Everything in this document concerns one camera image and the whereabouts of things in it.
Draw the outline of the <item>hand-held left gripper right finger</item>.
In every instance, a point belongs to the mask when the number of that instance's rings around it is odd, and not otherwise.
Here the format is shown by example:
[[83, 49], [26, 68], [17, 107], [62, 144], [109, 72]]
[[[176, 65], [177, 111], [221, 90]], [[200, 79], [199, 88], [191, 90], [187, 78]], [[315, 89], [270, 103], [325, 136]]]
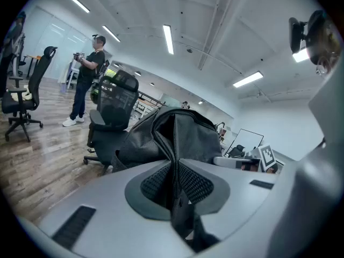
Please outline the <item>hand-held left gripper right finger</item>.
[[327, 143], [279, 174], [241, 171], [195, 160], [181, 165], [222, 178], [230, 194], [222, 208], [201, 216], [219, 241], [201, 252], [210, 258], [291, 258], [317, 240], [342, 198], [342, 145]]

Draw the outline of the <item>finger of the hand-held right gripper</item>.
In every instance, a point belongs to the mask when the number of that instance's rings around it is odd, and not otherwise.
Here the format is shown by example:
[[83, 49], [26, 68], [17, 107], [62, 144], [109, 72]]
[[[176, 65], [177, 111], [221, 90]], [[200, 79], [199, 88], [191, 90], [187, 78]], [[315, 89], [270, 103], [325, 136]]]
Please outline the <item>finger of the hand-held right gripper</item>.
[[251, 166], [254, 163], [249, 159], [216, 156], [213, 158], [213, 164], [225, 168], [245, 168], [245, 166]]

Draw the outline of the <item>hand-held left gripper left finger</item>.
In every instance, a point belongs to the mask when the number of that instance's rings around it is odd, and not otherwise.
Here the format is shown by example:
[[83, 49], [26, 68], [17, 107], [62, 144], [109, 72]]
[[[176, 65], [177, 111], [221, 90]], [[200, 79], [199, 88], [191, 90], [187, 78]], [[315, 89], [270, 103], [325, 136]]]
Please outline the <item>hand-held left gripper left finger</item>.
[[125, 198], [125, 187], [133, 177], [166, 163], [156, 161], [96, 178], [59, 201], [38, 227], [52, 237], [80, 206], [87, 206], [96, 211], [73, 253], [87, 258], [190, 258], [194, 251], [170, 222], [142, 217]]

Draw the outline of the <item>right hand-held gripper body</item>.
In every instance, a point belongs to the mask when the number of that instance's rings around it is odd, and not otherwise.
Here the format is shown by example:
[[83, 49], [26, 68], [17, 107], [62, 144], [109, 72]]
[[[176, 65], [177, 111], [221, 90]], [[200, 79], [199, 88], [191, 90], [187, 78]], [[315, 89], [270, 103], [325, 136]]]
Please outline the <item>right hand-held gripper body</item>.
[[255, 147], [240, 157], [236, 169], [257, 173], [279, 174], [280, 167], [270, 145]]

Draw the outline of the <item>black backpack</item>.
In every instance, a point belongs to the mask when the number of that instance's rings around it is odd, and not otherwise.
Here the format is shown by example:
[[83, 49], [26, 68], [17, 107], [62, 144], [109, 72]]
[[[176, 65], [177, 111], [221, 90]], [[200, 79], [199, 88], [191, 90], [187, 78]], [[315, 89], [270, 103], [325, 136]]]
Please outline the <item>black backpack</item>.
[[196, 209], [210, 200], [216, 186], [212, 177], [191, 169], [186, 160], [211, 163], [219, 155], [219, 137], [210, 120], [193, 110], [163, 107], [131, 128], [112, 166], [122, 171], [160, 161], [130, 181], [125, 198], [144, 218], [170, 222], [183, 240], [192, 235], [188, 245], [201, 252], [219, 242], [205, 230]]

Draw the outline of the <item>black chair with padded armrests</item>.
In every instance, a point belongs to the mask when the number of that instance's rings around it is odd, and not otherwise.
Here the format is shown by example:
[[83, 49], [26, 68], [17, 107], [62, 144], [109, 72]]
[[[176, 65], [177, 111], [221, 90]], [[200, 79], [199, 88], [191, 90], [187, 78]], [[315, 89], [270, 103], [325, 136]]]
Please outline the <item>black chair with padded armrests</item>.
[[113, 77], [104, 75], [99, 81], [97, 109], [89, 113], [91, 123], [87, 142], [88, 152], [96, 156], [85, 156], [83, 163], [101, 163], [103, 175], [111, 165], [115, 151], [127, 137], [126, 129], [138, 99], [138, 87], [138, 80], [123, 70], [117, 71]]

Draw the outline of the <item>black office chair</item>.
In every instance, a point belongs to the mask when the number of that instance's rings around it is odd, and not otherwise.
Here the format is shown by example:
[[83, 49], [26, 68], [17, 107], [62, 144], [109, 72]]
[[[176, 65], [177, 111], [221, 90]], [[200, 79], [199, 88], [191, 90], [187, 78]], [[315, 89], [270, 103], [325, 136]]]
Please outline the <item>black office chair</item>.
[[[5, 140], [9, 141], [9, 135], [13, 132], [18, 126], [22, 127], [24, 134], [27, 138], [27, 141], [30, 142], [31, 138], [29, 137], [26, 125], [31, 123], [39, 124], [40, 128], [43, 128], [43, 123], [40, 120], [35, 120], [31, 118], [29, 114], [30, 111], [34, 111], [38, 108], [40, 104], [39, 100], [39, 85], [40, 82], [47, 71], [51, 61], [57, 51], [57, 47], [55, 46], [48, 46], [44, 50], [44, 54], [41, 57], [38, 65], [33, 71], [29, 81], [28, 81], [28, 89], [32, 94], [32, 100], [24, 101], [22, 99], [22, 92], [26, 90], [24, 87], [19, 86], [19, 82], [22, 80], [21, 77], [11, 77], [10, 80], [14, 80], [16, 86], [14, 88], [8, 89], [8, 91], [4, 94], [1, 105], [2, 105], [2, 112], [5, 114], [13, 114], [12, 117], [8, 119], [9, 124], [11, 127], [5, 132]], [[17, 93], [19, 101], [16, 102], [12, 99], [11, 94]]]
[[243, 157], [245, 155], [244, 146], [237, 145], [231, 149], [228, 156], [229, 157]]

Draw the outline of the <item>grey mesh office chair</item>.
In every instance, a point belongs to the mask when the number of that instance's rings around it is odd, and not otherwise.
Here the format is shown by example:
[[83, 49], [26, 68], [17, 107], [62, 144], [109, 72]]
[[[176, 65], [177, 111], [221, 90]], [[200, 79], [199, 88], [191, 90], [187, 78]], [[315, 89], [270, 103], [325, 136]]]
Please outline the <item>grey mesh office chair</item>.
[[25, 41], [25, 33], [22, 32], [17, 40], [14, 42], [12, 41], [12, 55], [11, 55], [11, 65], [12, 70], [8, 72], [8, 78], [17, 77], [18, 76], [18, 68], [20, 63], [20, 58], [22, 55], [23, 47]]

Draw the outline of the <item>long ceiling light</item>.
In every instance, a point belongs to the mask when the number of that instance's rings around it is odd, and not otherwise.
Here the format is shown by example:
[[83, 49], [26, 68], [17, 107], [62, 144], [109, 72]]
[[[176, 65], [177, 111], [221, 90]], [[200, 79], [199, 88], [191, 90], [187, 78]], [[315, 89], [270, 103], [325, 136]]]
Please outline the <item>long ceiling light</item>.
[[171, 34], [171, 27], [169, 25], [163, 25], [164, 36], [167, 44], [169, 54], [174, 54], [173, 40]]
[[121, 42], [120, 39], [105, 25], [102, 26], [104, 30], [107, 31], [107, 33], [112, 36], [117, 42]]
[[248, 76], [248, 77], [246, 77], [246, 78], [243, 78], [242, 80], [240, 80], [240, 81], [234, 83], [233, 86], [234, 86], [235, 88], [239, 88], [239, 87], [241, 87], [241, 86], [244, 86], [244, 85], [246, 85], [246, 84], [252, 83], [252, 82], [254, 82], [254, 81], [256, 81], [256, 80], [259, 80], [259, 79], [261, 79], [261, 78], [263, 78], [262, 73], [259, 72], [259, 71], [257, 71], [257, 72], [255, 72], [255, 73], [253, 73], [252, 75], [250, 75], [250, 76]]
[[71, 1], [74, 2], [77, 6], [79, 6], [86, 13], [90, 12], [90, 10], [83, 3], [81, 3], [79, 0], [71, 0]]
[[310, 58], [306, 47], [302, 48], [297, 53], [293, 53], [292, 57], [297, 63], [308, 60]]

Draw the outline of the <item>white desk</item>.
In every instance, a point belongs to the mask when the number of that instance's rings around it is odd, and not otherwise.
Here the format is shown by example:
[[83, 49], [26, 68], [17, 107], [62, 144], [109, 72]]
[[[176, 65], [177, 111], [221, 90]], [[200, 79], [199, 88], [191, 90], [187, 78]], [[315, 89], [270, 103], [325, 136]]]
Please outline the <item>white desk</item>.
[[163, 106], [165, 106], [164, 103], [161, 103], [159, 100], [141, 91], [138, 91], [138, 99], [134, 104], [133, 110], [140, 115], [139, 118], [142, 118], [145, 115]]

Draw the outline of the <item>pale yellow cloth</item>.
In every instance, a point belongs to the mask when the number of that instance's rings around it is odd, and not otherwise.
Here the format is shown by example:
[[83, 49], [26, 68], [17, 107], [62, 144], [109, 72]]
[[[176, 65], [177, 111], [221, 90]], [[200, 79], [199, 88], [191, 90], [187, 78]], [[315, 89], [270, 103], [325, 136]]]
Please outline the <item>pale yellow cloth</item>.
[[[28, 85], [24, 85], [24, 89], [26, 90], [25, 92], [22, 92], [21, 95], [22, 95], [22, 99], [24, 101], [30, 101], [32, 100], [32, 94], [30, 93], [30, 90], [28, 89]], [[14, 101], [18, 102], [19, 99], [18, 99], [18, 94], [17, 93], [12, 93], [11, 94], [11, 97]]]

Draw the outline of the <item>wooden desk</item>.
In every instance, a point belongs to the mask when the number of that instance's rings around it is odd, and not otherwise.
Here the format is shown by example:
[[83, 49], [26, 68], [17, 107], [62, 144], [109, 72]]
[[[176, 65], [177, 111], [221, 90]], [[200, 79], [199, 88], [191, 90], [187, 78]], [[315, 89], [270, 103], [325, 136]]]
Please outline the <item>wooden desk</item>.
[[34, 71], [34, 69], [36, 68], [41, 59], [41, 56], [26, 55], [25, 57], [31, 60], [26, 74], [26, 79], [28, 80], [30, 78], [31, 71]]

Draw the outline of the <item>white board black frame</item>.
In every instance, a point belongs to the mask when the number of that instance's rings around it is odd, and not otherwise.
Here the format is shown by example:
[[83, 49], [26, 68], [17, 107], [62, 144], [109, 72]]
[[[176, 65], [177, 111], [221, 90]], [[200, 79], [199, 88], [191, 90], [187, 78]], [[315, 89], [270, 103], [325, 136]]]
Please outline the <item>white board black frame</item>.
[[230, 144], [225, 155], [228, 155], [231, 149], [237, 145], [244, 146], [244, 152], [250, 152], [260, 146], [263, 138], [264, 136], [261, 134], [257, 134], [255, 132], [251, 132], [241, 128], [239, 133], [235, 136], [234, 140]]

